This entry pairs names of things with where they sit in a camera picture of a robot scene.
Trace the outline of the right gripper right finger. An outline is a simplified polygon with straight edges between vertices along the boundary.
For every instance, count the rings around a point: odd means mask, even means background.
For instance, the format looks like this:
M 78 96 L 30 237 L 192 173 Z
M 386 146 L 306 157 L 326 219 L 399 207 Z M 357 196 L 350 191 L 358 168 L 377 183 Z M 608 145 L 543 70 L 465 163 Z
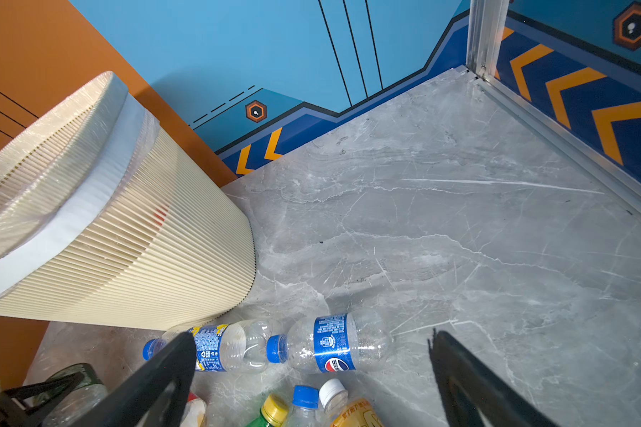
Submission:
M 557 426 L 450 333 L 435 329 L 428 353 L 448 425 Z

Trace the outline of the clear bottle dark green label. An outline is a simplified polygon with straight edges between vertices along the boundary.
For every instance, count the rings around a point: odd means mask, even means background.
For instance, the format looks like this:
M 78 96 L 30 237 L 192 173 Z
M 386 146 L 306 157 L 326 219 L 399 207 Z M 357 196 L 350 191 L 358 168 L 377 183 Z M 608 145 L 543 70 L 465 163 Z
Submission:
M 106 385 L 88 363 L 63 368 L 47 377 L 46 382 L 76 373 L 82 374 L 83 380 L 48 414 L 43 426 L 71 426 L 107 397 Z

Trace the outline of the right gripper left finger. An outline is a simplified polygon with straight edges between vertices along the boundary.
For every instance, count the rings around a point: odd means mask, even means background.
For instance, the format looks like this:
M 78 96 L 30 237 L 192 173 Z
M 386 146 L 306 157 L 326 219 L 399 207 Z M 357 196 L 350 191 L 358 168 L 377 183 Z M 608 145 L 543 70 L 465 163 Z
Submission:
M 178 426 L 195 374 L 191 334 L 176 336 L 76 426 Z

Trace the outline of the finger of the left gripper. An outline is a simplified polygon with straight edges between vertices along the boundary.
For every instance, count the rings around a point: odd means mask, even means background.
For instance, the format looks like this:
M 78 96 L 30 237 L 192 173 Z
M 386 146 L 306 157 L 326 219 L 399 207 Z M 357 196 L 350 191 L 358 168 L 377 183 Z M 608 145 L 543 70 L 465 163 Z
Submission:
M 4 414 L 48 414 L 69 396 L 85 379 L 81 372 L 64 375 L 42 383 L 0 392 L 0 410 Z M 43 396 L 44 401 L 30 405 L 27 400 Z

